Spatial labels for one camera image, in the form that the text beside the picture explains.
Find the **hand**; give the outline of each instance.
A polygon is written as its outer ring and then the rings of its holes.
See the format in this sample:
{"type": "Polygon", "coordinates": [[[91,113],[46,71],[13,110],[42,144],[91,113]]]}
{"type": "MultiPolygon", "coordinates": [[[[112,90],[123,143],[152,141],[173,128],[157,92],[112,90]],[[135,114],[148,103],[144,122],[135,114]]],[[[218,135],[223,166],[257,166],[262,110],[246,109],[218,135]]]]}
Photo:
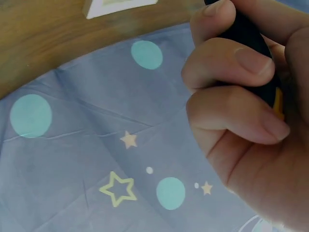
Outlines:
{"type": "Polygon", "coordinates": [[[223,184],[265,219],[309,231],[309,15],[274,0],[220,0],[191,20],[195,50],[182,76],[193,92],[193,134],[223,184]],[[235,8],[265,36],[274,61],[215,38],[235,8]],[[239,85],[261,86],[275,68],[283,81],[286,123],[239,85]],[[214,80],[235,86],[212,87],[214,80]]]}

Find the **wooden table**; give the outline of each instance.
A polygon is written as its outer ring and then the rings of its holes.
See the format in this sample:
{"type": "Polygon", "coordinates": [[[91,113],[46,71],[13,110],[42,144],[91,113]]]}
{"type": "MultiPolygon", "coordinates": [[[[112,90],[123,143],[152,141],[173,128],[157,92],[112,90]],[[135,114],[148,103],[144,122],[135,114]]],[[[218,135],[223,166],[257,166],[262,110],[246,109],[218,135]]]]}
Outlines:
{"type": "Polygon", "coordinates": [[[84,0],[0,0],[0,98],[59,65],[109,44],[189,21],[202,0],[87,20],[84,0]]]}

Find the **white object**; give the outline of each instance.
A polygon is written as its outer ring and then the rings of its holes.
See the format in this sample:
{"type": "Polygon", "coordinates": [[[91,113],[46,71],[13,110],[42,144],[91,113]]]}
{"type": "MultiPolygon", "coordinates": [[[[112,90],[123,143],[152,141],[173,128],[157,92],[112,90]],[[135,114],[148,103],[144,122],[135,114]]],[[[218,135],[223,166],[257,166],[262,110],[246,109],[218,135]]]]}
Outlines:
{"type": "Polygon", "coordinates": [[[158,0],[86,0],[83,13],[87,19],[108,15],[140,6],[156,4],[158,0]]]}
{"type": "Polygon", "coordinates": [[[148,174],[152,174],[152,173],[154,173],[154,170],[153,170],[152,167],[147,167],[147,168],[146,168],[146,172],[147,172],[148,174]]]}

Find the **fingernail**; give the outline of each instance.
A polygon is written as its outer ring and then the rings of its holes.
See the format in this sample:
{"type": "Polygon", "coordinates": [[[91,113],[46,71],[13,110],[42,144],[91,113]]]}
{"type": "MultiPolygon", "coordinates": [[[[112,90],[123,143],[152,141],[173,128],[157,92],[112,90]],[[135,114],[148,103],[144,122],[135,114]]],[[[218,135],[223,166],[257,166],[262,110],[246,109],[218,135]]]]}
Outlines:
{"type": "Polygon", "coordinates": [[[286,138],[290,133],[290,127],[277,117],[275,112],[266,109],[262,114],[262,124],[265,130],[275,136],[278,141],[286,138]]]}
{"type": "Polygon", "coordinates": [[[203,10],[203,14],[207,17],[213,17],[217,14],[220,7],[225,3],[226,0],[219,0],[213,4],[207,5],[203,10]]]}
{"type": "Polygon", "coordinates": [[[272,65],[272,59],[249,48],[240,48],[235,51],[235,58],[247,71],[262,75],[272,65]]]}

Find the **star outline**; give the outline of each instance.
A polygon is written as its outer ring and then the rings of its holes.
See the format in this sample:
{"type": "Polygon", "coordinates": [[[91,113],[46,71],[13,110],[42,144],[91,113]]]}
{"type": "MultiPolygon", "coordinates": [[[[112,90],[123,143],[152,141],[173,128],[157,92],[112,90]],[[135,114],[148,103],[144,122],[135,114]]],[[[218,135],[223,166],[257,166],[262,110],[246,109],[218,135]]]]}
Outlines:
{"type": "Polygon", "coordinates": [[[109,183],[100,187],[99,191],[110,196],[111,200],[112,200],[113,207],[118,207],[120,205],[120,203],[124,200],[137,201],[137,197],[135,196],[135,194],[132,191],[133,186],[134,186],[134,179],[133,178],[121,179],[114,171],[111,171],[109,183]],[[126,191],[128,193],[128,196],[120,196],[118,199],[116,199],[115,194],[113,192],[108,191],[108,189],[110,189],[111,187],[114,186],[115,179],[120,184],[128,183],[128,185],[126,187],[126,191]]]}

